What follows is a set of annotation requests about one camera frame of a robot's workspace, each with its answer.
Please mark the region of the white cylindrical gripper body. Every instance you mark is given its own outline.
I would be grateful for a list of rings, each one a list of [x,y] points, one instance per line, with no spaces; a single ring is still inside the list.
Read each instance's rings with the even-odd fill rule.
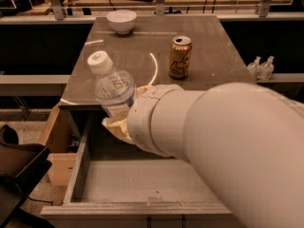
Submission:
[[[138,97],[131,106],[127,116],[128,134],[141,150],[168,158],[153,141],[151,121],[158,102],[169,92],[181,90],[179,85],[155,85]]]

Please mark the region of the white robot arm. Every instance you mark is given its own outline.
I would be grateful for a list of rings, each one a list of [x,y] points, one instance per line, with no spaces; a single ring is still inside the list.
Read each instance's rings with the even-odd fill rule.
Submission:
[[[190,163],[246,228],[304,228],[304,104],[245,83],[206,91],[155,85],[118,139]]]

